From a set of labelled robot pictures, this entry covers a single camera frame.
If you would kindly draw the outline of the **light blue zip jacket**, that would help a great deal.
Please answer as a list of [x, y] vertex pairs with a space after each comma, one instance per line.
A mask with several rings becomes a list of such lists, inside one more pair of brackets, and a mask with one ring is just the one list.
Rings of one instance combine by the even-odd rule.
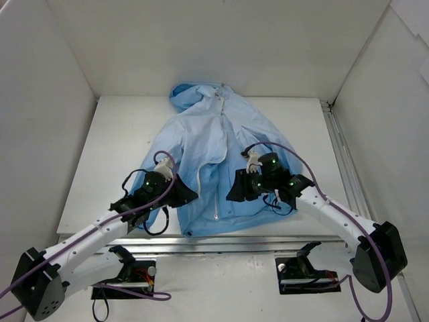
[[292, 145], [268, 118], [227, 85], [215, 83], [178, 85], [170, 102], [177, 114], [160, 130], [141, 167], [153, 170], [154, 154], [166, 151], [184, 184], [198, 193], [196, 200], [177, 210], [184, 237], [230, 233], [294, 214], [285, 203], [273, 211], [262, 199], [226, 199], [236, 170], [247, 165], [241, 152], [251, 144], [259, 155], [275, 152], [292, 174], [301, 173], [302, 164], [288, 152]]

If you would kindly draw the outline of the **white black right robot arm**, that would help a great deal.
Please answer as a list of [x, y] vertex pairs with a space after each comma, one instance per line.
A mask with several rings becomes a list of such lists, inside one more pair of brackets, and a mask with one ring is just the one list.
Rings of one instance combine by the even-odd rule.
[[233, 202], [254, 201], [263, 194], [273, 194], [279, 201], [315, 218], [335, 232], [349, 247], [349, 252], [330, 250], [322, 244], [308, 244], [296, 260], [298, 272], [312, 276], [321, 263], [338, 258], [340, 267], [350, 272], [367, 290], [381, 292], [408, 264], [400, 233], [395, 225], [364, 218], [333, 200], [323, 197], [315, 182], [301, 174], [291, 174], [274, 152], [259, 156], [248, 152], [246, 168], [235, 172], [235, 181], [226, 199]]

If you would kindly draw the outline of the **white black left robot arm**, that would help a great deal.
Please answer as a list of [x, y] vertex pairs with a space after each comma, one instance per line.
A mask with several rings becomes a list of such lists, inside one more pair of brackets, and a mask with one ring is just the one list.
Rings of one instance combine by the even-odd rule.
[[112, 203], [94, 223], [43, 251], [26, 250], [10, 291], [34, 321], [43, 321], [65, 299], [88, 286], [129, 280], [135, 258], [121, 246], [103, 248], [143, 225], [154, 209], [181, 207], [197, 198], [178, 175], [168, 180], [160, 172], [147, 172], [137, 190]]

